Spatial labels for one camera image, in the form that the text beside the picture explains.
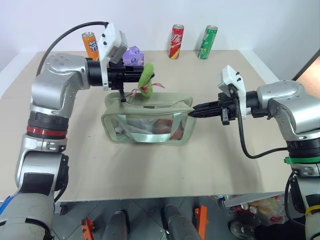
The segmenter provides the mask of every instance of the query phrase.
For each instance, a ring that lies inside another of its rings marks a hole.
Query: red soda can
[[[180,53],[182,36],[184,35],[185,27],[181,24],[175,24],[172,27],[169,58],[177,59]]]

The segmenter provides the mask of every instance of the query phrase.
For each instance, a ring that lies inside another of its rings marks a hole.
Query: green soda can
[[[210,50],[212,48],[212,45],[214,44],[217,31],[218,27],[216,26],[206,26],[201,47],[198,53],[199,59],[207,59],[209,57]]]

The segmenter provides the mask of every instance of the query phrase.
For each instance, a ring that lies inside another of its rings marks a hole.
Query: black cable
[[[65,176],[65,183],[64,183],[63,187],[60,189],[58,195],[54,198],[54,203],[56,203],[59,200],[59,198],[62,196],[62,194],[64,194],[64,192],[67,189],[68,183],[69,183],[69,173],[67,171],[66,176]]]
[[[239,135],[240,135],[240,142],[241,142],[242,151],[248,158],[258,159],[258,158],[261,158],[267,154],[271,154],[271,153],[278,152],[278,151],[287,151],[288,150],[286,147],[280,147],[280,148],[275,148],[275,149],[271,149],[271,150],[262,152],[258,155],[250,155],[250,153],[248,153],[248,151],[247,151],[246,142],[245,142],[244,126],[242,123],[240,104],[239,104],[239,101],[236,97],[233,98],[233,102],[235,104],[236,114],[237,114],[237,118],[238,118],[238,128],[239,128]]]
[[[91,21],[91,22],[86,22],[83,24],[80,24],[78,26],[75,26],[73,28],[71,28],[70,30],[66,31],[65,33],[63,33],[61,36],[59,36],[50,46],[49,48],[45,51],[43,57],[41,58],[41,61],[39,63],[38,69],[36,71],[36,75],[38,76],[41,72],[41,69],[44,65],[44,62],[46,60],[46,58],[48,57],[49,53],[51,52],[51,50],[57,45],[58,42],[60,42],[65,36],[69,35],[70,33],[74,32],[75,30],[84,28],[84,27],[88,27],[88,26],[94,26],[94,25],[102,25],[105,28],[107,27],[109,23],[108,22],[104,22],[104,21]]]
[[[294,173],[292,172],[288,178],[288,181],[286,181],[286,185],[285,185],[285,189],[284,189],[284,211],[285,211],[285,215],[286,217],[289,219],[290,222],[292,222],[293,224],[304,228],[305,225],[303,223],[300,223],[294,219],[291,218],[290,214],[289,214],[289,209],[288,209],[288,193],[289,193],[289,185],[290,185],[290,181],[291,178],[294,176]]]

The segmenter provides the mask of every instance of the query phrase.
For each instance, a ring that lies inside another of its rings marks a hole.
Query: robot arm
[[[189,115],[195,118],[220,116],[223,125],[238,118],[241,146],[248,158],[288,151],[289,156],[284,161],[290,164],[292,175],[286,192],[290,185],[296,210],[306,216],[306,239],[320,238],[320,99],[306,94],[300,83],[290,80],[246,92],[239,72],[230,66],[223,69],[217,78],[218,87],[223,91],[218,94],[218,101],[197,105]],[[247,113],[254,118],[275,118],[287,147],[250,155],[242,126],[242,119]]]
[[[90,86],[119,90],[124,102],[124,83],[138,82],[143,67],[124,66],[126,39],[109,23],[99,42],[99,59],[54,54],[32,84],[27,132],[22,137],[15,170],[17,192],[0,207],[0,238],[49,240],[54,202],[68,185],[68,122],[76,94]]]

